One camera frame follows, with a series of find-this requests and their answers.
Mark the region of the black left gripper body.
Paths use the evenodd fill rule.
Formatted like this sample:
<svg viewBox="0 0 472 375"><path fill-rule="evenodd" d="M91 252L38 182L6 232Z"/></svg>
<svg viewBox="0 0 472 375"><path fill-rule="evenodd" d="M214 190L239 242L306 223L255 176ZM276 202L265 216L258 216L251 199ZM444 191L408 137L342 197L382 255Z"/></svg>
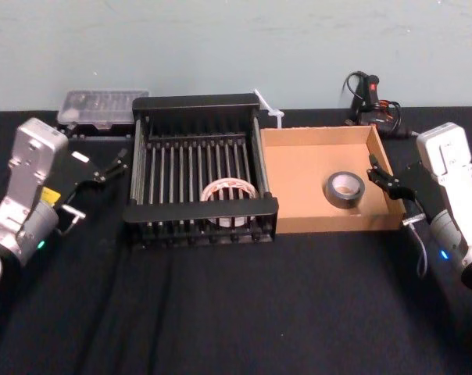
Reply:
<svg viewBox="0 0 472 375"><path fill-rule="evenodd" d="M92 180L93 166L96 165L86 155L69 152L58 166L53 167L41 190L41 200L52 207L59 222L68 223L65 231L71 231L86 216L70 205L77 193L84 188L100 188L103 185Z"/></svg>

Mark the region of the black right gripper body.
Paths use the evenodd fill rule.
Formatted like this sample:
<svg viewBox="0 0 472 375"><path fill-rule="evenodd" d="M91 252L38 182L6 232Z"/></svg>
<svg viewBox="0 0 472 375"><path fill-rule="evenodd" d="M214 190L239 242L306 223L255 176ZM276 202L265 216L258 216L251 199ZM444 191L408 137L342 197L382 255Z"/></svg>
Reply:
<svg viewBox="0 0 472 375"><path fill-rule="evenodd" d="M431 178L430 173L421 161L413 162L399 172L402 185L414 191L415 196L424 211L427 222L431 222L439 213L445 210L440 187Z"/></svg>

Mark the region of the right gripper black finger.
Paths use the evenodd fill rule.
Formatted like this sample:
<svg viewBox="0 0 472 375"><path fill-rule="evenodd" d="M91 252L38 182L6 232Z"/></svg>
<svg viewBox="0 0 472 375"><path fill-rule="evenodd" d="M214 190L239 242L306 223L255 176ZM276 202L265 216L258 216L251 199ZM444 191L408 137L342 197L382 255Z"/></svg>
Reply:
<svg viewBox="0 0 472 375"><path fill-rule="evenodd" d="M369 155L370 168L367 171L369 180L392 180L393 176L379 163L374 154Z"/></svg>
<svg viewBox="0 0 472 375"><path fill-rule="evenodd" d="M391 200L414 200L414 191L402 185L395 177L380 168L367 171L369 181L376 184Z"/></svg>

